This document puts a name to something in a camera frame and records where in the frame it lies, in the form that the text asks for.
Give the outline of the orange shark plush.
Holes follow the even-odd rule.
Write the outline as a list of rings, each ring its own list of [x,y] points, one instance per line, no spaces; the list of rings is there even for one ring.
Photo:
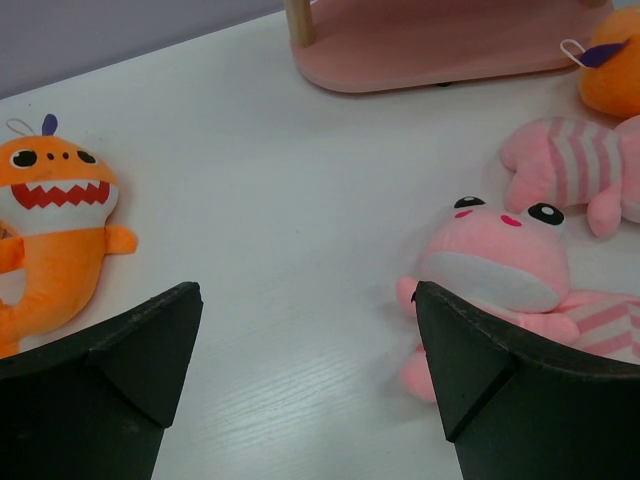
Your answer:
[[[1,146],[1,271],[25,273],[20,299],[1,306],[2,357],[71,321],[91,300],[105,257],[138,245],[132,230],[108,221],[120,193],[112,169],[57,128],[47,114],[39,134],[26,129]]]
[[[639,7],[614,11],[596,28],[588,47],[560,42],[579,67],[578,90],[591,109],[629,119],[639,114]]]

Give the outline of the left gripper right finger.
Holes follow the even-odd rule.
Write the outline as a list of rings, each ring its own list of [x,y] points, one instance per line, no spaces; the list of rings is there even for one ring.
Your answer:
[[[543,338],[433,282],[413,299],[464,478],[638,478],[638,366]]]

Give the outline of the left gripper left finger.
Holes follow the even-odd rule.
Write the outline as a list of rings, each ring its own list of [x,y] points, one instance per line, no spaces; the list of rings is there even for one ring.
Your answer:
[[[149,479],[173,424],[203,302],[183,282],[1,362],[4,479]]]

